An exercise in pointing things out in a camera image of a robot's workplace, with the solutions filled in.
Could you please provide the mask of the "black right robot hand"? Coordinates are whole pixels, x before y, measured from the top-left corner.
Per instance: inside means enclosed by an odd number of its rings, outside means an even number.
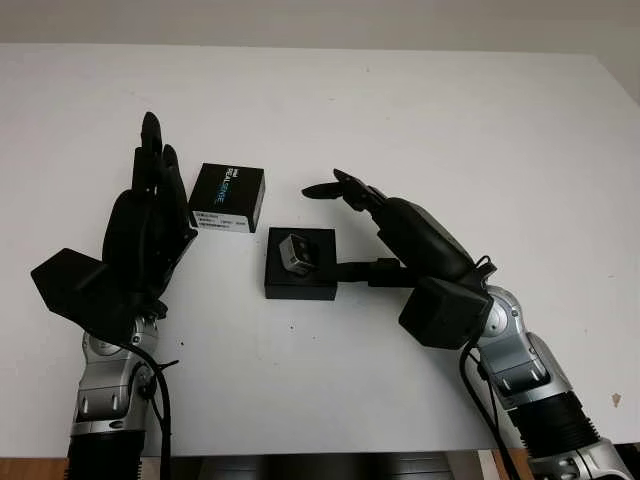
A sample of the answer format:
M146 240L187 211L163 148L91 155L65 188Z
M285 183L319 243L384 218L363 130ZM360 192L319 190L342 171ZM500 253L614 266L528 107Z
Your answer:
M483 289L486 281L478 266L452 234L423 207L399 197L388 197L344 171L335 180L305 187L304 197L341 198L353 210L370 214L377 236L410 273Z

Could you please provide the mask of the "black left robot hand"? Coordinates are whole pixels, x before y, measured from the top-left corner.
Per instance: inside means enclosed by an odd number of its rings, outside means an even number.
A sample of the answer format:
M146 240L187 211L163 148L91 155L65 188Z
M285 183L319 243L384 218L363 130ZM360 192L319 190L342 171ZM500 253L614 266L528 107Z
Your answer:
M166 316L160 300L177 265L197 236L175 149L162 140L148 111L134 151L131 187L116 199L107 225L102 261L116 274L138 314Z

